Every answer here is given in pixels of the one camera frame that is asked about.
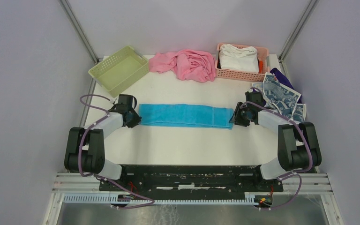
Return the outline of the blue towel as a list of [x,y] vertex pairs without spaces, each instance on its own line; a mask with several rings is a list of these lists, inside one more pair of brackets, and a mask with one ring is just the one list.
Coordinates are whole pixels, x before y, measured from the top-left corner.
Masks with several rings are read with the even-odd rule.
[[207,105],[141,104],[141,125],[177,128],[233,128],[233,109]]

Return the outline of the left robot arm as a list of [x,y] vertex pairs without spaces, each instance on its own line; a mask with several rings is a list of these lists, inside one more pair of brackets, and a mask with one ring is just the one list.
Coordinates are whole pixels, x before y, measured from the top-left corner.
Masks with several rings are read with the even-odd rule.
[[69,131],[64,167],[83,177],[95,175],[111,179],[111,185],[118,191],[128,187],[129,179],[122,174],[122,166],[105,157],[105,138],[120,128],[134,128],[142,118],[135,111],[137,99],[132,95],[120,94],[116,99],[105,97],[112,104],[110,109],[87,104],[86,95],[80,97],[85,106],[104,112],[102,118],[84,127],[73,127]]

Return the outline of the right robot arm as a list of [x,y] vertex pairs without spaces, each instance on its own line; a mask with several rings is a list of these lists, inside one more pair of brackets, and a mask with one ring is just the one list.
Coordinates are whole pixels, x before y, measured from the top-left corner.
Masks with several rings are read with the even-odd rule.
[[251,123],[277,134],[277,157],[259,166],[260,174],[252,178],[252,186],[264,191],[271,180],[284,180],[298,173],[308,172],[322,163],[322,155],[311,122],[295,122],[264,107],[263,95],[246,92],[246,101],[238,102],[229,122],[243,127]]

